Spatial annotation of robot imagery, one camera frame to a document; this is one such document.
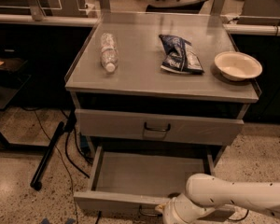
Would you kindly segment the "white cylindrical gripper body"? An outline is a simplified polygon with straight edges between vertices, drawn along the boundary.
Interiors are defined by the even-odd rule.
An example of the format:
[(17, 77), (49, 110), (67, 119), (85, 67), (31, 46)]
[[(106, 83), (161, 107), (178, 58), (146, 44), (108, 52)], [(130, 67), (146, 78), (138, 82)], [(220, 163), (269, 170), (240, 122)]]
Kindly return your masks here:
[(200, 207), (181, 193), (167, 203), (159, 204), (155, 210), (162, 214), (163, 224), (190, 224), (216, 211), (214, 207)]

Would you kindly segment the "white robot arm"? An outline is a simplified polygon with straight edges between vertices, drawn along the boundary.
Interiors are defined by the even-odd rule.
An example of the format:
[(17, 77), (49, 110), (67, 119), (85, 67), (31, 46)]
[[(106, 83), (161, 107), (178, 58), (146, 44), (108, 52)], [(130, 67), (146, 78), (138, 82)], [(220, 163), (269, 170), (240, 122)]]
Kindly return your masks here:
[(192, 175), (185, 192), (160, 204), (164, 224), (190, 224), (207, 217), (219, 207), (232, 204), (280, 219), (280, 183), (230, 182), (212, 175)]

